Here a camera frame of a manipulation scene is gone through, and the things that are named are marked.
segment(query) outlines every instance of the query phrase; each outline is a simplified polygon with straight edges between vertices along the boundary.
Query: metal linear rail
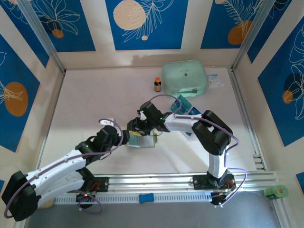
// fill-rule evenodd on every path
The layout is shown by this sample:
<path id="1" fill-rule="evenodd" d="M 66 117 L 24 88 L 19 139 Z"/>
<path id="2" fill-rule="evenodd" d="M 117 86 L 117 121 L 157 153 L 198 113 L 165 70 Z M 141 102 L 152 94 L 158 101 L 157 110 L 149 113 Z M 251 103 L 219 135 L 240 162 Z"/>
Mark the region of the metal linear rail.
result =
<path id="1" fill-rule="evenodd" d="M 251 123 L 250 116 L 249 116 L 249 113 L 248 113 L 248 110 L 247 110 L 247 106 L 246 106 L 245 100 L 242 96 L 243 93 L 241 91 L 241 88 L 239 86 L 239 82 L 237 80 L 238 77 L 236 75 L 236 72 L 232 72 L 232 70 L 229 69 L 229 68 L 227 68 L 227 71 L 228 71 L 228 74 L 229 74 L 229 77 L 230 77 L 230 81 L 231 81 L 231 84 L 232 84 L 234 94 L 236 96 L 238 108 L 241 112 L 241 116 L 242 116 L 242 119 L 243 119 L 244 126 L 246 127 L 246 129 L 248 131 L 248 134 L 249 134 L 249 137 L 250 137 L 250 140 L 251 140 L 251 143 L 254 146 L 255 154 L 259 155 L 259 158 L 260 158 L 260 160 L 262 162 L 262 165 L 263 165 L 263 170 L 267 171 L 267 165 L 265 163 L 265 159 L 264 159 L 264 156 L 263 156 L 263 153 L 262 153 L 261 145 L 258 141 L 257 134 L 256 134 L 256 132 L 253 128 L 252 123 Z"/>
<path id="2" fill-rule="evenodd" d="M 108 192 L 97 194 L 99 199 L 106 203 L 138 203 L 134 197 L 138 194 L 154 193 L 155 196 L 165 196 L 166 202 L 209 201 L 209 194 L 220 190 L 194 190 L 191 179 L 193 175 L 206 175 L 206 173 L 178 173 L 178 174 L 137 174 L 137 175 L 96 175 L 109 177 Z M 238 186 L 244 179 L 243 173 L 233 173 Z M 277 172 L 253 171 L 249 172 L 247 180 L 241 191 L 264 190 L 278 184 L 280 175 Z M 77 204 L 76 194 L 67 193 L 59 196 L 55 204 Z"/>

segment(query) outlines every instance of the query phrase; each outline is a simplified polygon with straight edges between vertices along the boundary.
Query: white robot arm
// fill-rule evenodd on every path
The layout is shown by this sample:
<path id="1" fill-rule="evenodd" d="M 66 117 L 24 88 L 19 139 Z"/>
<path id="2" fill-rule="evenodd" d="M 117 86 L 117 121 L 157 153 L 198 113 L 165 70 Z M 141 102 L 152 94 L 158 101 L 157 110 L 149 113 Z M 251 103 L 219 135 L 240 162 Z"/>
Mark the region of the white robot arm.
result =
<path id="1" fill-rule="evenodd" d="M 66 192 L 107 191 L 109 179 L 101 180 L 94 177 L 86 166 L 100 160 L 113 146 L 126 144 L 130 138 L 129 131 L 137 132 L 142 136 L 150 135 L 153 129 L 161 132 L 194 133 L 209 153 L 207 175 L 198 178 L 194 185 L 195 189 L 225 189 L 228 178 L 224 161 L 225 148 L 231 141 L 227 133 L 232 134 L 232 130 L 213 112 L 206 111 L 202 115 L 195 116 L 162 114 L 148 101 L 137 110 L 137 113 L 139 117 L 128 123 L 127 130 L 122 131 L 121 136 L 115 127 L 106 125 L 96 136 L 81 142 L 63 158 L 25 175 L 21 171 L 14 173 L 2 195 L 2 200 L 14 219 L 16 221 L 26 219 L 40 205 Z M 212 125 L 217 125 L 218 128 L 215 127 L 210 131 Z M 212 203 L 218 205 L 223 200 L 224 198 L 217 198 L 217 201 Z"/>

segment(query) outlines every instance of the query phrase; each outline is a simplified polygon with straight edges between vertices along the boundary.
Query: white floor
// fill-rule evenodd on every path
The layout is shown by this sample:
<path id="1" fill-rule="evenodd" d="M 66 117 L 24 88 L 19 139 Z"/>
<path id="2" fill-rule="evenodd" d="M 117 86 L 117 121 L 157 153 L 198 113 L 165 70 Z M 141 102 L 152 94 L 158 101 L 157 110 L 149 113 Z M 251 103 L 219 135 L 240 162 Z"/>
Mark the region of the white floor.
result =
<path id="1" fill-rule="evenodd" d="M 161 67 L 68 70 L 41 167 L 95 135 L 100 130 L 97 122 L 100 118 L 115 118 L 125 129 L 137 116 L 136 110 L 160 94 L 153 90 L 153 83 L 161 72 Z M 206 73 L 219 74 L 224 86 L 209 88 L 204 95 L 187 99 L 202 113 L 212 110 L 239 138 L 241 144 L 230 151 L 228 166 L 255 171 L 254 149 L 243 125 L 227 69 L 207 68 Z M 169 112 L 172 102 L 166 97 L 153 101 L 162 112 Z M 163 133 L 155 148 L 121 146 L 107 159 L 96 161 L 88 168 L 94 174 L 177 173 L 205 172 L 208 164 L 208 153 L 197 139 L 189 141 L 181 133 Z"/>

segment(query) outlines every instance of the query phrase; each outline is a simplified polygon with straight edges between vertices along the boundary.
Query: white leaf drawing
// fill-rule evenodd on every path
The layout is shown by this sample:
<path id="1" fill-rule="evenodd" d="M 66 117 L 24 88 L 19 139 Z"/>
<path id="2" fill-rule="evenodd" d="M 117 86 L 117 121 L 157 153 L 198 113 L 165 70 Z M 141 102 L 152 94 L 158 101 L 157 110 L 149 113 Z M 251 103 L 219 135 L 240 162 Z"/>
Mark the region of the white leaf drawing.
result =
<path id="1" fill-rule="evenodd" d="M 304 118 L 304 25 L 294 39 L 294 45 L 291 49 L 289 61 L 292 64 L 293 82 L 284 93 L 284 102 L 289 104 L 295 101 L 295 119 Z"/>
<path id="2" fill-rule="evenodd" d="M 143 8 L 146 14 L 146 20 L 137 29 L 125 30 L 123 37 L 126 37 L 124 43 L 129 41 L 132 38 L 139 39 L 142 36 L 149 36 L 153 33 L 154 29 L 157 29 L 158 24 L 162 24 L 161 12 L 168 9 L 174 2 L 170 0 L 169 4 L 164 7 L 164 2 L 168 0 L 139 0 L 138 3 Z"/>
<path id="3" fill-rule="evenodd" d="M 289 3 L 289 0 L 285 0 L 284 2 L 281 2 L 281 1 L 275 1 L 274 3 L 274 6 L 272 7 L 272 9 L 270 10 L 269 12 L 269 17 L 271 17 L 271 19 L 274 18 L 274 15 L 275 15 L 275 11 L 282 11 L 282 10 L 285 10 L 285 8 L 287 7 Z"/>
<path id="4" fill-rule="evenodd" d="M 0 66 L 5 61 L 6 54 L 7 54 L 6 52 L 0 51 Z M 5 86 L 0 81 L 0 104 L 2 104 L 5 101 L 5 99 L 9 100 L 10 98 L 14 98 L 14 99 L 22 101 L 22 98 L 20 97 L 21 94 L 22 94 L 22 92 L 14 93 L 14 92 L 8 90 L 7 88 L 5 88 Z"/>
<path id="5" fill-rule="evenodd" d="M 11 11 L 14 17 L 28 24 L 19 7 L 8 0 L 1 0 Z M 41 23 L 47 24 L 51 31 L 58 29 L 78 35 L 78 29 L 73 24 L 80 19 L 80 14 L 67 10 L 66 0 L 31 0 L 29 1 L 32 8 L 40 18 Z"/>
<path id="6" fill-rule="evenodd" d="M 242 37 L 244 38 L 248 31 L 249 21 L 258 11 L 262 4 L 262 0 L 257 0 L 253 3 L 251 0 L 250 5 L 246 8 L 242 0 L 226 0 L 223 5 L 226 6 L 228 16 L 232 17 L 234 23 L 242 28 Z"/>

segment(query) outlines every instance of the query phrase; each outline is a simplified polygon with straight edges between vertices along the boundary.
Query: purple cable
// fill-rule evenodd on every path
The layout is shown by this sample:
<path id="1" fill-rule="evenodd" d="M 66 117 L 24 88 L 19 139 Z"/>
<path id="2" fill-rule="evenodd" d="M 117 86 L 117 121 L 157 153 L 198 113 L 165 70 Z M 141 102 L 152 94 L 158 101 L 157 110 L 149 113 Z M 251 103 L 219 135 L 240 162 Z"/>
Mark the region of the purple cable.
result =
<path id="1" fill-rule="evenodd" d="M 109 150 L 109 151 L 106 151 L 106 152 L 94 152 L 94 153 L 86 153 L 86 154 L 80 154 L 80 155 L 72 156 L 72 157 L 67 158 L 67 160 L 66 160 L 67 162 L 69 160 L 72 160 L 72 159 L 75 159 L 75 158 L 80 158 L 80 157 L 86 157 L 86 156 L 91 156 L 91 155 L 105 155 L 107 153 L 111 153 L 111 152 L 115 151 L 118 147 L 120 147 L 122 145 L 123 140 L 124 140 L 124 137 L 123 137 L 124 133 L 123 133 L 121 127 L 117 123 L 115 123 L 113 120 L 110 120 L 110 119 L 100 119 L 98 122 L 100 123 L 100 121 L 102 121 L 102 120 L 110 121 L 110 122 L 114 123 L 119 128 L 119 130 L 121 132 L 121 139 L 120 139 L 118 145 L 115 148 L 113 148 L 112 150 Z M 52 165 L 52 166 L 48 167 L 47 169 L 45 169 L 45 170 L 41 171 L 40 173 L 38 173 L 37 177 L 32 177 L 27 182 L 25 182 L 20 188 L 18 188 L 18 190 L 15 191 L 15 193 L 13 194 L 13 196 L 10 198 L 9 202 L 6 205 L 6 208 L 4 210 L 4 217 L 6 219 L 10 219 L 10 218 L 13 217 L 12 215 L 10 215 L 10 216 L 8 215 L 8 211 L 9 211 L 10 205 L 13 202 L 13 200 L 15 199 L 15 197 L 21 192 L 21 190 L 24 189 L 24 187 L 26 187 L 28 184 L 30 184 L 34 179 L 38 179 L 39 176 L 41 176 L 42 174 L 44 174 L 44 173 L 52 170 L 53 168 L 55 168 L 55 167 L 57 167 L 57 166 L 59 166 L 59 165 L 61 165 L 63 163 L 66 163 L 66 161 L 65 160 L 61 160 L 61 161 L 55 163 L 54 165 Z"/>
<path id="2" fill-rule="evenodd" d="M 81 194 L 86 194 L 88 197 L 90 197 L 92 200 L 94 200 L 95 202 L 97 202 L 98 203 L 98 205 L 100 206 L 100 210 L 99 211 L 88 211 L 88 210 L 83 210 L 81 207 L 80 207 L 80 202 L 81 201 L 83 201 L 83 199 L 84 198 L 82 198 L 80 201 L 79 201 L 79 203 L 78 203 L 78 207 L 79 207 L 79 210 L 81 210 L 81 211 L 83 211 L 84 213 L 86 213 L 86 214 L 90 214 L 90 215 L 96 215 L 96 214 L 100 214 L 101 212 L 103 212 L 103 205 L 101 204 L 101 202 L 98 200 L 98 199 L 96 199 L 94 196 L 91 196 L 91 195 L 89 195 L 89 194 L 87 194 L 86 192 L 84 192 L 84 191 L 79 191 L 79 190 L 74 190 L 74 191 L 72 191 L 72 192 L 77 192 L 77 193 L 81 193 Z"/>
<path id="3" fill-rule="evenodd" d="M 176 98 L 176 97 L 174 97 L 174 96 L 172 96 L 172 95 L 168 95 L 168 94 L 159 94 L 159 95 L 156 95 L 156 96 L 152 97 L 149 101 L 151 101 L 151 100 L 153 100 L 153 99 L 155 99 L 155 98 L 157 98 L 157 97 L 159 97 L 159 96 L 168 96 L 168 97 L 172 97 L 172 98 L 174 98 L 175 100 L 177 100 L 177 101 L 180 103 L 180 106 L 178 107 L 178 109 L 176 109 L 175 112 L 173 113 L 174 117 L 179 118 L 179 119 L 195 119 L 195 120 L 202 120 L 202 121 L 204 121 L 204 122 L 207 122 L 207 123 L 211 124 L 212 126 L 218 128 L 218 129 L 220 129 L 221 131 L 223 131 L 224 133 L 226 133 L 227 135 L 229 135 L 231 138 L 233 138 L 233 139 L 237 142 L 236 144 L 232 145 L 231 147 L 229 147 L 229 148 L 225 151 L 224 164 L 225 164 L 225 166 L 226 166 L 226 154 L 227 154 L 227 152 L 228 152 L 229 150 L 231 150 L 232 148 L 234 148 L 234 147 L 236 147 L 237 145 L 239 145 L 239 140 L 238 140 L 238 138 L 235 137 L 233 134 L 231 134 L 229 131 L 227 131 L 225 128 L 223 128 L 223 127 L 217 125 L 216 123 L 211 122 L 210 120 L 207 120 L 207 119 L 204 119 L 204 118 L 198 118 L 198 117 L 193 117 L 193 118 L 191 118 L 191 117 L 188 117 L 188 116 L 175 116 L 176 113 L 181 109 L 181 101 L 180 101 L 178 98 Z"/>
<path id="4" fill-rule="evenodd" d="M 221 206 L 224 206 L 229 200 L 231 200 L 231 198 L 239 191 L 239 189 L 243 186 L 243 184 L 245 183 L 246 179 L 247 179 L 247 171 L 244 169 L 239 169 L 239 168 L 228 168 L 228 170 L 236 170 L 236 171 L 241 171 L 245 174 L 245 177 L 243 179 L 243 181 L 241 182 L 241 184 L 237 187 L 237 189 L 231 194 L 231 196 L 229 196 L 229 198 L 227 200 L 225 200 Z"/>
<path id="5" fill-rule="evenodd" d="M 181 116 L 181 115 L 180 115 L 180 116 L 176 116 L 176 118 L 177 118 L 177 119 L 190 119 L 190 120 L 201 120 L 201 121 L 204 121 L 204 122 L 206 122 L 206 123 L 211 124 L 213 127 L 216 127 L 216 128 L 218 128 L 218 129 L 220 129 L 221 131 L 223 131 L 224 133 L 226 133 L 227 135 L 229 135 L 231 138 L 233 138 L 233 139 L 236 141 L 236 143 L 235 143 L 234 145 L 232 145 L 231 147 L 229 147 L 229 148 L 225 151 L 225 156 L 226 156 L 226 154 L 227 154 L 227 152 L 228 152 L 229 150 L 231 150 L 232 148 L 234 148 L 234 147 L 236 147 L 237 145 L 239 145 L 239 140 L 238 140 L 237 137 L 235 137 L 232 133 L 230 133 L 229 131 L 227 131 L 225 128 L 223 128 L 223 127 L 217 125 L 216 123 L 214 123 L 214 122 L 212 122 L 212 121 L 210 121 L 210 120 L 207 120 L 207 119 L 204 119 L 204 118 L 199 118 L 199 117 L 189 117 L 189 116 Z"/>
<path id="6" fill-rule="evenodd" d="M 159 95 L 156 95 L 154 97 L 152 97 L 149 101 L 159 97 L 159 96 L 167 96 L 167 97 L 172 97 L 174 98 L 175 100 L 177 100 L 179 103 L 180 103 L 180 106 L 178 107 L 178 109 L 175 110 L 175 112 L 173 113 L 173 116 L 175 117 L 176 113 L 181 109 L 181 101 L 179 99 L 177 99 L 176 97 L 172 96 L 172 95 L 168 95 L 168 94 L 159 94 Z"/>

